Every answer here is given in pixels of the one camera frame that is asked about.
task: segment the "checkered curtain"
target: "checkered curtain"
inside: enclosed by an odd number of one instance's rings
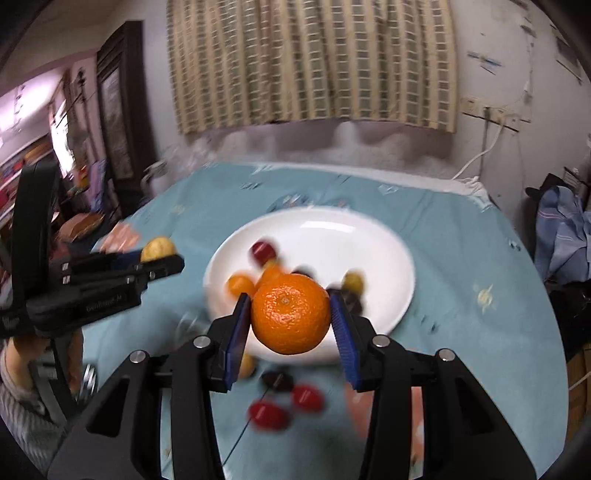
[[[449,0],[168,0],[179,130],[327,117],[455,131]]]

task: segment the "screw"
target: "screw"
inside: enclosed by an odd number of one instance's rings
[[[380,348],[390,345],[390,339],[385,335],[376,335],[371,341],[375,346]]]
[[[201,336],[197,337],[195,340],[193,340],[193,345],[196,348],[205,348],[205,347],[208,347],[211,342],[212,341],[209,339],[208,336],[201,335]]]
[[[443,348],[439,350],[439,358],[441,358],[441,360],[444,362],[451,362],[456,358],[456,354],[449,348]]]
[[[129,356],[129,360],[133,364],[140,364],[141,362],[146,360],[146,352],[144,352],[143,350],[136,350],[135,352],[131,353],[131,355]]]

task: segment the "electrical outlet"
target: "electrical outlet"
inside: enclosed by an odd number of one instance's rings
[[[519,131],[519,115],[507,108],[491,107],[491,122],[498,125],[503,122],[507,128]]]
[[[489,120],[494,124],[500,125],[505,119],[504,125],[516,132],[519,131],[520,117],[517,113],[508,108],[489,106],[486,102],[476,97],[462,97],[460,100],[460,111],[465,115],[475,116],[485,119],[485,109],[489,109]]]
[[[466,115],[484,118],[484,103],[476,97],[462,97],[460,100],[460,111]]]

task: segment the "yellow fruit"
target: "yellow fruit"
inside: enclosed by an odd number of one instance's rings
[[[250,298],[255,294],[254,282],[244,273],[235,273],[228,278],[226,288],[235,299],[238,299],[241,293],[246,293]]]
[[[352,291],[358,296],[363,295],[365,282],[363,281],[362,273],[356,270],[349,270],[343,277],[342,288]]]
[[[281,266],[276,263],[267,262],[265,265],[265,270],[262,271],[261,278],[259,278],[258,282],[256,282],[256,290],[261,288],[261,286],[267,283],[269,280],[274,280],[282,275],[285,275],[285,271],[281,268]]]
[[[238,378],[244,379],[250,377],[256,368],[256,358],[252,355],[245,353],[242,355],[242,361],[240,362],[240,370],[238,372]]]
[[[143,247],[139,260],[141,262],[151,262],[160,258],[169,257],[170,255],[175,255],[176,253],[177,248],[174,246],[174,243],[171,242],[170,238],[157,236]]]
[[[329,296],[304,275],[283,274],[256,291],[251,320],[252,331],[267,348],[282,355],[305,353],[329,330]]]

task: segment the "framed picture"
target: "framed picture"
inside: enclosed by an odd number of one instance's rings
[[[107,171],[124,217],[143,203],[141,179],[156,161],[144,77],[141,21],[121,25],[96,55]]]
[[[134,168],[127,148],[127,136],[121,107],[119,69],[115,69],[101,84],[105,115],[105,140],[109,146],[113,176],[117,180],[134,178]]]

